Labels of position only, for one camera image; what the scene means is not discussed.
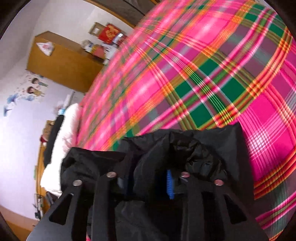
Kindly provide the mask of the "black puffer jacket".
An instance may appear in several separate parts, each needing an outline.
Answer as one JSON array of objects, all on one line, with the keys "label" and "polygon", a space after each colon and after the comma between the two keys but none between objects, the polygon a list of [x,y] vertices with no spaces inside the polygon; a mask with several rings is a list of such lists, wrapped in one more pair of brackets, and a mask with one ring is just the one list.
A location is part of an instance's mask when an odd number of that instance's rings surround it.
[{"label": "black puffer jacket", "polygon": [[205,131],[158,130],[123,138],[111,152],[72,148],[61,165],[61,189],[79,179],[93,196],[99,177],[128,173],[128,190],[116,194],[115,216],[129,229],[129,240],[172,240],[168,170],[174,178],[188,172],[204,182],[222,180],[245,208],[254,200],[238,123]]}]

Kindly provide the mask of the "white pink puffer coat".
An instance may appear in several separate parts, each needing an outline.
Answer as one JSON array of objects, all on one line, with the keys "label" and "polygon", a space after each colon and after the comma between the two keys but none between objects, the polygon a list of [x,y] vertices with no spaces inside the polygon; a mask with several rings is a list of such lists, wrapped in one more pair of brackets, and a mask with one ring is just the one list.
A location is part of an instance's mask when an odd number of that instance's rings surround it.
[{"label": "white pink puffer coat", "polygon": [[62,115],[64,118],[53,144],[50,163],[46,165],[40,186],[46,191],[61,196],[61,165],[69,150],[75,146],[81,107],[75,103],[70,105]]}]

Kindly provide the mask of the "black fur coat collar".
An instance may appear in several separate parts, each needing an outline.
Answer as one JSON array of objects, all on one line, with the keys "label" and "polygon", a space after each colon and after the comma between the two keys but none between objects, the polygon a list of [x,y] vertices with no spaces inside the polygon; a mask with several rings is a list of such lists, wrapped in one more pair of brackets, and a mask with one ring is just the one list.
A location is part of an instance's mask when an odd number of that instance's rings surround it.
[{"label": "black fur coat collar", "polygon": [[46,149],[44,150],[44,167],[45,168],[51,162],[53,146],[63,121],[64,121],[64,115],[59,115],[54,121],[54,124],[51,128]]}]

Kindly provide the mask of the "wooden wardrobe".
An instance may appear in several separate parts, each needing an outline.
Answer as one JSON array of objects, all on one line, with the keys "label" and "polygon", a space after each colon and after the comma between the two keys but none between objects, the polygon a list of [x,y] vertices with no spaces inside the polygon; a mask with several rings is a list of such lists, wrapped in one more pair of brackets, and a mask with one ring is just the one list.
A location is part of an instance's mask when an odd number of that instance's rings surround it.
[{"label": "wooden wardrobe", "polygon": [[[50,56],[37,46],[47,42],[54,46]],[[103,66],[103,60],[83,50],[78,43],[50,31],[34,37],[27,62],[30,72],[82,93],[88,92]]]}]

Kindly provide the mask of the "pink plaid bed sheet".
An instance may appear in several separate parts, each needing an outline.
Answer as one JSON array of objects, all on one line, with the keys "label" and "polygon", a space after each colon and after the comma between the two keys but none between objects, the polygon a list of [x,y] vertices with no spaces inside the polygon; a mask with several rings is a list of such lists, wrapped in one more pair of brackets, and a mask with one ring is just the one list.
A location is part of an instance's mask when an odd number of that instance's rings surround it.
[{"label": "pink plaid bed sheet", "polygon": [[115,150],[159,128],[240,123],[252,213],[270,240],[295,212],[295,39],[255,1],[162,1],[134,28],[81,102],[76,145]]}]

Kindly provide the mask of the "white plastic bag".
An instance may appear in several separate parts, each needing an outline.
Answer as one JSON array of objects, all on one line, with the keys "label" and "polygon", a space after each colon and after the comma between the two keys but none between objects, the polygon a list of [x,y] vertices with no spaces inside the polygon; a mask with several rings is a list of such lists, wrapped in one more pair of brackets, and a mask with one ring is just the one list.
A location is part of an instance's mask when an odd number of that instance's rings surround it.
[{"label": "white plastic bag", "polygon": [[36,45],[46,56],[51,56],[54,51],[54,45],[52,42],[36,43]]}]

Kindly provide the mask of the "pink storage basket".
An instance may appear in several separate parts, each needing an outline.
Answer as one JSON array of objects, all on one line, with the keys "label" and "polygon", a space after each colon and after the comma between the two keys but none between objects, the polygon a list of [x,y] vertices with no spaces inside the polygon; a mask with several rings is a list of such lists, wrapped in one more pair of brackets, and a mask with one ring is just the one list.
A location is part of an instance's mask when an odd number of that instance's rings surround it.
[{"label": "pink storage basket", "polygon": [[101,45],[93,45],[91,49],[91,54],[100,59],[105,59],[104,48]]}]

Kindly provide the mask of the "red gift box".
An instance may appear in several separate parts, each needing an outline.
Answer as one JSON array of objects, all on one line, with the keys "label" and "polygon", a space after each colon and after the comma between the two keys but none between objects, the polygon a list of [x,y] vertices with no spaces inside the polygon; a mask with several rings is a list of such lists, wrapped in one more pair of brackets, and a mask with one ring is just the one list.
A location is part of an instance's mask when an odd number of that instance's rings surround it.
[{"label": "red gift box", "polygon": [[113,24],[107,24],[99,34],[98,39],[106,44],[110,44],[120,32],[121,29],[118,27],[114,26]]}]

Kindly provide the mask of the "cardboard box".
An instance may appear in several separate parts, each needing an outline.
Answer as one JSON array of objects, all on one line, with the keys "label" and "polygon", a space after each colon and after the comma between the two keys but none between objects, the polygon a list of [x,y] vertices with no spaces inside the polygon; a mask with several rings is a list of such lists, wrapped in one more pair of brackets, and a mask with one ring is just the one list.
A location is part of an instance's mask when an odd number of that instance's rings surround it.
[{"label": "cardboard box", "polygon": [[91,27],[91,29],[89,30],[89,34],[90,35],[93,35],[95,37],[98,37],[100,35],[100,33],[105,29],[105,26],[98,23],[98,22],[95,22],[93,24],[93,26]]}]

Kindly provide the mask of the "wooden door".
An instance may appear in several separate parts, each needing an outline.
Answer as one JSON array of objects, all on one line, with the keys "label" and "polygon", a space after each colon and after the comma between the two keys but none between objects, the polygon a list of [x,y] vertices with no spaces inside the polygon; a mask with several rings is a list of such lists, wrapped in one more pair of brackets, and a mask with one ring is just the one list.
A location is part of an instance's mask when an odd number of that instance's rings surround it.
[{"label": "wooden door", "polygon": [[87,2],[105,10],[134,28],[140,20],[161,1],[93,0]]}]

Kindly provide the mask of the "cartoon couple wall sticker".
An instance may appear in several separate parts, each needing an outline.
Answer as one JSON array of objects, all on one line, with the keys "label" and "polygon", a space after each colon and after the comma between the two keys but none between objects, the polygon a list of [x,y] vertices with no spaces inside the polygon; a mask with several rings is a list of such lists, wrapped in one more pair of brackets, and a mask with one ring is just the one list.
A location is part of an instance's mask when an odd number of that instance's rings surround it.
[{"label": "cartoon couple wall sticker", "polygon": [[22,100],[40,102],[45,97],[48,87],[47,78],[26,70],[3,104],[3,117],[8,117],[18,102]]}]

